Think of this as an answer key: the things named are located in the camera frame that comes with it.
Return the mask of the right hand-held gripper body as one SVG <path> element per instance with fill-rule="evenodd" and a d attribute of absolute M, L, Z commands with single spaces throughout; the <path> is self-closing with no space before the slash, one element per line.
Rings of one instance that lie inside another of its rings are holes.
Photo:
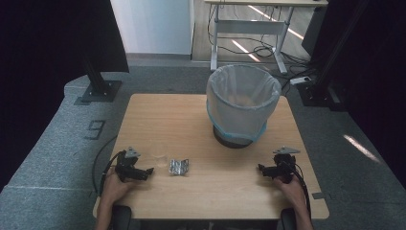
<path fill-rule="evenodd" d="M 298 149 L 292 149 L 286 146 L 282 146 L 273 151 L 275 154 L 274 162 L 278 169 L 278 177 L 280 177 L 285 184 L 289 184 L 293 179 L 293 175 L 297 172 L 294 154 L 299 152 Z"/>

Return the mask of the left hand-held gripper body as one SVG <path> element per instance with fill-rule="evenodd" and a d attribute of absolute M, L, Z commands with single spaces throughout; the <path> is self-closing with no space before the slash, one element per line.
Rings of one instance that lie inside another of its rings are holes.
<path fill-rule="evenodd" d="M 134 167 L 134 164 L 138 161 L 138 157 L 139 154 L 132 147 L 117 153 L 115 172 L 122 182 L 127 178 L 140 179 L 140 173 Z"/>

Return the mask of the clear plastic cup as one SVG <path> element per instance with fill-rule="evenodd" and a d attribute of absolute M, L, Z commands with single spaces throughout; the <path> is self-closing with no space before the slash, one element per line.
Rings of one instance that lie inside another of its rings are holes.
<path fill-rule="evenodd" d="M 155 160 L 155 164 L 159 168 L 164 168 L 168 164 L 169 160 L 166 146 L 154 146 L 152 148 L 151 154 Z"/>

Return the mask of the silver foil wrapper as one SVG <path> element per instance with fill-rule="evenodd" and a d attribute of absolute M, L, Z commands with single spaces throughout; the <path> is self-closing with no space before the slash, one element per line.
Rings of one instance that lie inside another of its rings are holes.
<path fill-rule="evenodd" d="M 175 160 L 169 161 L 169 173 L 173 175 L 184 175 L 189 171 L 189 160 Z"/>

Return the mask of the black trash bin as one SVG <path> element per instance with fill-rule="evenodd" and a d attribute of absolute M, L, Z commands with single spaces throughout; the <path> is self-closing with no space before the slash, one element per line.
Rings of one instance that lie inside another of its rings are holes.
<path fill-rule="evenodd" d="M 216 126 L 213 126 L 213 134 L 218 143 L 230 149 L 244 149 L 254 143 L 254 141 L 250 139 L 227 137 L 225 134 L 222 134 Z"/>

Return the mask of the trash bin with white liner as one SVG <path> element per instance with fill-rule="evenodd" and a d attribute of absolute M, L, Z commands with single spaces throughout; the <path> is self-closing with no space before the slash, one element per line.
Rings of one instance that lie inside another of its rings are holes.
<path fill-rule="evenodd" d="M 222 66 L 207 82 L 207 112 L 226 139 L 256 142 L 266 130 L 281 92 L 280 82 L 256 66 Z"/>

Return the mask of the person's left hand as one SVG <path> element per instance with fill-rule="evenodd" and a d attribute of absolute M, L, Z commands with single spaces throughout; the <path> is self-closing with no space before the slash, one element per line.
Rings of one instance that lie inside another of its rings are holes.
<path fill-rule="evenodd" d="M 137 180 L 127 180 L 122 182 L 113 168 L 106 174 L 101 194 L 101 205 L 112 206 L 116 201 L 123 198 L 130 190 L 134 189 L 139 182 Z"/>

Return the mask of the person's right hand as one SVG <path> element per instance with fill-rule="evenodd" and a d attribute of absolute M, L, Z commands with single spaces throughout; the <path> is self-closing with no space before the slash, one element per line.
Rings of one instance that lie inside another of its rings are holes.
<path fill-rule="evenodd" d="M 295 211 L 307 210 L 305 192 L 296 175 L 292 177 L 292 180 L 288 184 L 284 183 L 280 177 L 274 178 L 273 182 L 276 187 L 282 191 Z"/>

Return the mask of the black stand base left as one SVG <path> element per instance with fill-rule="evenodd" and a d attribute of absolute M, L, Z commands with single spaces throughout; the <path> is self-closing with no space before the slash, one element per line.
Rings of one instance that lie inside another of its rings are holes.
<path fill-rule="evenodd" d="M 90 80 L 88 87 L 75 105 L 89 105 L 90 103 L 112 103 L 122 85 L 120 80 L 105 80 L 100 71 L 97 71 L 90 57 L 82 54 L 81 64 L 86 76 Z"/>

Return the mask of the black metal stand with base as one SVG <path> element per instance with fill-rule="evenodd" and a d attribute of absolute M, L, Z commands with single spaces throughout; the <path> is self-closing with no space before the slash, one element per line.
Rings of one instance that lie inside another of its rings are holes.
<path fill-rule="evenodd" d="M 310 62 L 317 75 L 309 83 L 297 86 L 304 106 L 340 107 L 339 97 L 330 87 L 333 67 L 350 39 L 352 31 L 369 5 L 370 0 L 329 0 L 315 44 L 316 57 Z"/>

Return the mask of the dark curtain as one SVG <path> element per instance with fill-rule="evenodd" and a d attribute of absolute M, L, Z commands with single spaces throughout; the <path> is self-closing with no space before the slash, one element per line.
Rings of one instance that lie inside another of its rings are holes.
<path fill-rule="evenodd" d="M 127 70 L 112 0 L 0 0 L 0 192 L 57 112 L 67 82 Z"/>
<path fill-rule="evenodd" d="M 370 0 L 330 87 L 406 184 L 406 0 Z"/>

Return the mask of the white partition panel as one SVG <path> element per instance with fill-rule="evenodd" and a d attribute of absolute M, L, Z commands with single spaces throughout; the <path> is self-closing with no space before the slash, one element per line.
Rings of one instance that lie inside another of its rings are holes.
<path fill-rule="evenodd" d="M 190 55 L 193 0 L 111 0 L 128 54 Z"/>

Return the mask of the white metal table frame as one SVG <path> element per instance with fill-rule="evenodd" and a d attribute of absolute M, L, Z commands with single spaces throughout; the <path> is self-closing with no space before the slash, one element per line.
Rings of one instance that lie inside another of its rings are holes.
<path fill-rule="evenodd" d="M 211 70 L 217 69 L 217 35 L 245 34 L 245 35 L 277 35 L 279 37 L 276 47 L 272 50 L 273 57 L 277 62 L 282 74 L 287 70 L 282 59 L 282 45 L 288 32 L 290 21 L 295 8 L 319 8 L 326 7 L 327 0 L 204 0 L 205 3 L 214 6 L 214 42 L 211 50 Z M 287 7 L 287 17 L 284 21 L 247 21 L 247 20 L 224 20 L 219 18 L 221 6 L 272 6 Z"/>

